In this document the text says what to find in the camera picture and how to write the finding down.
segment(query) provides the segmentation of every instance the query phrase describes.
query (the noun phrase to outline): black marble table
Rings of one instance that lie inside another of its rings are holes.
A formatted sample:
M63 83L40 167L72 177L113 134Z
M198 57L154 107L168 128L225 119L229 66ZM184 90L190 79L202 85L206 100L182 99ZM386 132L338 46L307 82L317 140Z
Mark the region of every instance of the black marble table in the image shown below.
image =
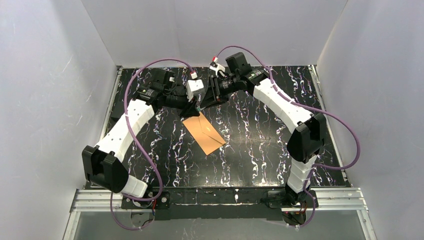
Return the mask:
M176 73L178 81L186 82L190 77L187 68L167 69ZM299 103L321 108L307 66L274 66L272 69L276 83L289 96ZM195 70L207 86L209 69L195 67ZM122 71L106 132L124 112L125 88L135 71ZM131 94L150 76L149 69L143 71L131 86ZM142 146L157 164L166 187L277 187L286 183L291 167L286 148L290 132L266 105L239 91L228 103L208 108L203 114L227 142L208 156L174 109L159 110L138 134ZM328 133L327 139L317 161L339 166ZM152 167L134 143L123 164L131 175L158 186ZM344 180L341 171L319 168L312 177L312 185L345 187L350 184Z

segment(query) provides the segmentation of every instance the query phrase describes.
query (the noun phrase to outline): orange paper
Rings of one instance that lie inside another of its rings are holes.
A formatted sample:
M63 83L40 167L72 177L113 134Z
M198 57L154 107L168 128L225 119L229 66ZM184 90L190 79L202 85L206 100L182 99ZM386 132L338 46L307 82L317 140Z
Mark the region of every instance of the orange paper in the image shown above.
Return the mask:
M209 155L226 143L202 113L200 113L200 116L192 116L182 121L182 123L206 155Z

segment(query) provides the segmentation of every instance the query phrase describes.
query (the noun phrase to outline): brown paper sheet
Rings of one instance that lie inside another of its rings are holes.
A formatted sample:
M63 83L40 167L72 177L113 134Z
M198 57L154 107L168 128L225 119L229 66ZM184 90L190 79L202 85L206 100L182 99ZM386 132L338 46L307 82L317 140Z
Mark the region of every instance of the brown paper sheet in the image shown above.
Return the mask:
M192 116L182 121L182 124L191 133L206 155L226 144L225 140L202 113L200 113L200 116Z

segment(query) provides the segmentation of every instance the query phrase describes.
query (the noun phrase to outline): gray wall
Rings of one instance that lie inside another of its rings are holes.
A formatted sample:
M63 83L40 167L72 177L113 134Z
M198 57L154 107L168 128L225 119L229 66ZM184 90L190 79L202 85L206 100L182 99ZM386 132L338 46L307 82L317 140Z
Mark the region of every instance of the gray wall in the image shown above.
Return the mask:
M61 239L116 67L80 0L0 1L0 239Z
M423 239L424 2L350 0L318 61L325 104L359 134L347 171L379 239ZM348 163L352 137L331 121Z
M82 0L112 59L125 67L165 57L208 66L228 45L249 48L268 65L316 64L346 1Z

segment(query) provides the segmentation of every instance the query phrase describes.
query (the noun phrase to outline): orange envelope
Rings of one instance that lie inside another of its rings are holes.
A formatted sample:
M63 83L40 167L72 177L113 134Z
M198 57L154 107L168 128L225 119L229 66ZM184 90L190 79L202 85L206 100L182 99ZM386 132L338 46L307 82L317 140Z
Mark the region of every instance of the orange envelope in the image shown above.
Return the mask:
M182 123L206 155L226 144L225 140L202 113L200 113L200 116L192 116Z

